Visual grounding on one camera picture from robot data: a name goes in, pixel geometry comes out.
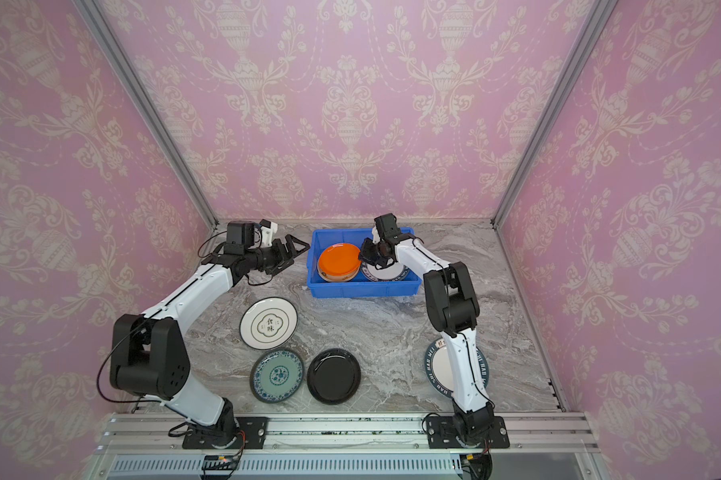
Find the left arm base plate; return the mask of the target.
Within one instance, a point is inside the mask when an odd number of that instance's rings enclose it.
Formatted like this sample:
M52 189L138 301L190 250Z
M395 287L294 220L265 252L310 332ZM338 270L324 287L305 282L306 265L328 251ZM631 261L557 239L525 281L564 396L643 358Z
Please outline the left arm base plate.
M267 435L268 417L237 417L234 421L215 426L190 424L182 440L182 448L261 450Z

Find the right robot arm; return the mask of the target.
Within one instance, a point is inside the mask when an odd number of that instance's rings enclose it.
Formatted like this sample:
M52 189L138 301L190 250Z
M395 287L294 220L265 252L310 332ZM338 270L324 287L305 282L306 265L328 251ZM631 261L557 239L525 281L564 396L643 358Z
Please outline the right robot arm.
M484 442L494 424L495 406L479 368L480 303L466 264L430 252L416 235L403 232L392 213L375 219L358 258L380 268L402 264L422 279L428 318L442 335L452 369L454 428L464 444Z

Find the small circuit board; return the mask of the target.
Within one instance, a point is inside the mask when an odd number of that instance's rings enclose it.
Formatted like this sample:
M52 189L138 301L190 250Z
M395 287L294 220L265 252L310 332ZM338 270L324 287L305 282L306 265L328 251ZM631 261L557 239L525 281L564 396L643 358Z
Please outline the small circuit board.
M210 472L234 472L240 465L240 455L206 455L202 460L202 474Z

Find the white plate black flower outline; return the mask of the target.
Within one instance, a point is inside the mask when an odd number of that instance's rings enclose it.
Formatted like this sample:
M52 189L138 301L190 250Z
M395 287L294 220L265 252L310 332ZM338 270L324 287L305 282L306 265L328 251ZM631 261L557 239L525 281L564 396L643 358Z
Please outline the white plate black flower outline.
M271 350L286 343L298 326L298 312L292 302L264 298L250 306L240 320L240 339L250 348Z

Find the orange plate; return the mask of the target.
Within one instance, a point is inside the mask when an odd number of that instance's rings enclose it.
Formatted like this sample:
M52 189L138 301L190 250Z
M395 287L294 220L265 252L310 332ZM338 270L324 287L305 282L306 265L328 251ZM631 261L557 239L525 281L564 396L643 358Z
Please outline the orange plate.
M326 248L318 258L318 272L344 276L359 272L362 266L360 249L348 243L337 243Z

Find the corner aluminium post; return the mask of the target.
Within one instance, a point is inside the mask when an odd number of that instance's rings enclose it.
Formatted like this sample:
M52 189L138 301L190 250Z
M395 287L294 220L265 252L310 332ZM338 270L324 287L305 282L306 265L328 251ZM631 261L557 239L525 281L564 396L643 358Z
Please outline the corner aluminium post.
M168 164L170 164L170 167L174 170L174 174L176 174L176 177L180 180L180 184L182 184L182 187L184 187L184 190L188 193L190 201L192 201L192 204L194 204L194 207L196 207L196 210L198 210L198 213L200 213L200 216L204 219L204 223L212 229L216 228L216 226L218 226L218 217L214 214L210 202L208 202L206 195L202 192L200 183L198 183L198 180L194 177L192 169L190 169L190 166L188 166L188 163L186 163L186 160L182 157L182 152L180 152L180 148L178 148L178 142L174 140L174 137L170 134L170 130L168 130L168 124L160 117L160 112L158 112L158 108L156 108L156 102L152 100L148 89L144 86L144 82L140 80L136 65L134 65L128 53L126 53L126 49L124 49L124 46L122 46L122 43L120 43L120 40L116 37L116 32L112 30L110 22L106 19L104 8L96 1L74 0L72 4L76 6L76 10L78 10L78 13L82 16L82 20L84 20L84 23L88 26L90 33L92 33L92 37L94 37L94 40L96 40L96 43L98 43L98 46L100 46L100 49L104 52L104 56L108 59L108 63L110 63L110 67L114 70L114 74L116 74L116 77L118 77L118 80L120 80L120 83L124 86L126 94L128 94L128 97L130 97L130 100L134 103L134 107L136 107L136 110L140 113L142 121L144 121L148 130L150 130L150 134L154 137L154 141L158 144L160 151L166 156Z
M617 4L617 0L593 2L591 11L586 17L582 30L563 64L561 74L554 85L551 96L542 110L542 115L532 132L530 141L502 196L497 213L492 221L497 231L508 220L510 211L533 169L535 160L545 146Z

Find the blue plastic bin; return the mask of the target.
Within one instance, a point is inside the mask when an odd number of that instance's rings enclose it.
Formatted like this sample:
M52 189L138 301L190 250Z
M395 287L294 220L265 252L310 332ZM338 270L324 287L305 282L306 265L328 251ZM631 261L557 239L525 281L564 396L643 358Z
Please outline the blue plastic bin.
M318 274L318 260L322 252L334 244L348 243L361 247L372 237L371 228L319 229L312 232L308 252L306 285L314 298L401 297L417 295L422 279L409 271L396 281L370 280L362 270L348 282L326 282Z

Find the small green-rim plate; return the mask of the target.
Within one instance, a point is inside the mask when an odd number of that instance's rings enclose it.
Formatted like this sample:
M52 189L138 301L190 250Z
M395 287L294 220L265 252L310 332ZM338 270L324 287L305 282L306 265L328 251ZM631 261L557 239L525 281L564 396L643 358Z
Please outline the small green-rim plate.
M360 268L362 274L370 282L396 282L404 280L410 273L410 269L403 264L394 263L387 268L380 268L373 264L364 263Z

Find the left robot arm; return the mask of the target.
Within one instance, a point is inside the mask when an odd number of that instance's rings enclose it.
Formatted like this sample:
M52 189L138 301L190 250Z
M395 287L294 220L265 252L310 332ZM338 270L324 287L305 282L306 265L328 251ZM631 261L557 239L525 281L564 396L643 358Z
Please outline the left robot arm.
M232 401L210 391L194 373L184 334L222 294L252 272L277 276L310 250L294 236L278 238L276 223L230 222L226 239L202 244L200 266L188 280L140 314L124 314L112 330L112 350L100 374L132 402L158 403L184 418L170 435L184 436L186 446L246 447L246 432Z

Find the right corner aluminium post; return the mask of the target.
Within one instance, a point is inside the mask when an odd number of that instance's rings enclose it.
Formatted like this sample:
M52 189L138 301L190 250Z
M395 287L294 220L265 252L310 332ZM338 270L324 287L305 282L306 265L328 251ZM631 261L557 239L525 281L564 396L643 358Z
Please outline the right corner aluminium post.
M530 141L502 196L497 213L492 221L497 231L508 220L510 211L533 169L535 160L545 146L617 4L617 0L593 2L591 11L586 17L582 30L563 64L561 74L554 85L551 96L542 110L542 115L532 132Z

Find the cream plate small motifs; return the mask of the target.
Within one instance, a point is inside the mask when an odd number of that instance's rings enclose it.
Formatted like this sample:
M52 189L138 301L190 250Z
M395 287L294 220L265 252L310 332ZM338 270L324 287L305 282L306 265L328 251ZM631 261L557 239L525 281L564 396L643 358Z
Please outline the cream plate small motifs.
M358 275L358 272L354 272L354 273L350 272L350 274L344 275L344 276L328 275L322 271L318 272L318 277L320 277L320 279L322 279L328 283L351 282L352 280L354 280L354 278L356 278L357 275Z

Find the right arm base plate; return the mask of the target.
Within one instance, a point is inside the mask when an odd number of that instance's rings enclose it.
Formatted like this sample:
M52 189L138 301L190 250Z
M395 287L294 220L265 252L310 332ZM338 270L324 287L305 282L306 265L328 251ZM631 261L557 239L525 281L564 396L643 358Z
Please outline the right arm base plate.
M495 416L491 423L478 426L462 422L457 416L428 414L422 430L431 449L509 449L511 442L504 418Z

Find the left corner aluminium post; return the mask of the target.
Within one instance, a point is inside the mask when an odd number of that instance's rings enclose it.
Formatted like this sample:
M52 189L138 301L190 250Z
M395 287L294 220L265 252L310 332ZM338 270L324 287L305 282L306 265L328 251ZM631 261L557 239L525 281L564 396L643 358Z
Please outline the left corner aluminium post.
M200 213L200 216L204 219L204 223L212 229L216 228L216 226L218 226L218 217L214 214L210 202L208 202L206 195L202 192L200 183L198 183L198 180L194 177L192 169L190 169L190 166L188 166L188 163L186 163L186 160L182 157L182 152L180 152L180 148L178 148L178 142L174 140L174 137L170 134L170 130L168 130L168 124L160 117L160 112L158 112L158 108L156 108L156 102L152 100L148 89L144 86L144 82L140 80L136 65L134 65L128 53L126 53L126 49L124 49L124 46L122 46L122 43L120 43L120 40L116 37L116 32L112 30L110 22L106 19L104 8L96 1L74 0L72 4L76 6L76 10L78 10L78 13L82 16L82 20L84 20L84 23L88 26L90 33L92 33L92 37L94 37L94 40L96 40L96 43L98 43L98 46L100 46L100 49L104 52L104 56L108 59L108 63L110 63L110 67L114 70L114 74L116 74L116 77L118 77L118 80L120 80L120 83L124 86L126 94L128 94L128 97L130 97L130 100L134 103L134 107L136 107L136 110L140 113L142 121L144 121L148 130L150 130L150 134L154 137L154 141L158 144L160 151L166 156L168 164L170 164L170 167L174 170L174 174L176 174L176 177L180 180L180 184L182 184L182 187L184 187L184 190L188 193L190 201L192 201L192 204L194 204L194 207L196 207L196 210L198 210L198 213Z

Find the large green-rim white plate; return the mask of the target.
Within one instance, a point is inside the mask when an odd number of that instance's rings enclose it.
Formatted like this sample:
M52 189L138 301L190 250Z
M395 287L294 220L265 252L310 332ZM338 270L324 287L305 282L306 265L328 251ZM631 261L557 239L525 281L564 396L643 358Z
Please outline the large green-rim white plate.
M478 372L484 384L484 392L488 393L490 370L488 360L480 348L477 348ZM446 398L451 399L454 392L454 375L448 356L447 342L439 337L426 350L424 357L425 373L430 384Z

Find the aluminium front rail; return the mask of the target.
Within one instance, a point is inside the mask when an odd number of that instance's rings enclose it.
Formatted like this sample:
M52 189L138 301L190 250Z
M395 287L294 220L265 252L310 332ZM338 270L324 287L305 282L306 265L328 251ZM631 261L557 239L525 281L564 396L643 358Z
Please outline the aluminium front rail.
M431 449L425 414L262 414L261 450L182 448L164 414L116 415L86 479L606 479L592 428L580 413L503 413L509 449ZM234 472L202 474L206 455L240 455Z

